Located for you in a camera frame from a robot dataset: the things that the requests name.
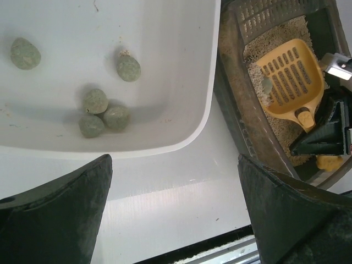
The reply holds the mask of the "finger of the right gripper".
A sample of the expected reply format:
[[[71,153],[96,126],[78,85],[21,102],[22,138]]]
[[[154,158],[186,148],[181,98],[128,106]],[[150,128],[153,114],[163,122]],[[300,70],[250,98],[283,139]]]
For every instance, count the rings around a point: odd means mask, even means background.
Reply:
[[[349,154],[349,101],[327,100],[317,111],[318,122],[291,145],[290,154],[345,156]]]

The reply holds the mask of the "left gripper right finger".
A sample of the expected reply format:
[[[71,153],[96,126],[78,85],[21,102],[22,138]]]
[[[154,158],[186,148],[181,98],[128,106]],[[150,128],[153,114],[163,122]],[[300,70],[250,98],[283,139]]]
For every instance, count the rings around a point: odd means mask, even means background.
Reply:
[[[351,263],[351,197],[238,158],[261,263]]]

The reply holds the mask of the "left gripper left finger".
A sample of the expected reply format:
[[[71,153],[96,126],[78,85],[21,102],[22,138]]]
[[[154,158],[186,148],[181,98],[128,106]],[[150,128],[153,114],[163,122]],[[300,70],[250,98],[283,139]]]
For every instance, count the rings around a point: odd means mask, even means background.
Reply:
[[[90,263],[111,181],[105,154],[1,199],[1,263]]]

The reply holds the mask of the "orange litter scoop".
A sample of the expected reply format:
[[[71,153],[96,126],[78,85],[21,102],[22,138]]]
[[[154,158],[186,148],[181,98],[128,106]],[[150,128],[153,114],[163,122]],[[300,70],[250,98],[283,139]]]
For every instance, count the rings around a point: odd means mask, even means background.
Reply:
[[[262,108],[288,160],[304,168],[315,157],[320,170],[340,168],[344,155],[340,110],[306,42],[290,40],[264,55],[257,65],[273,85],[273,102]]]

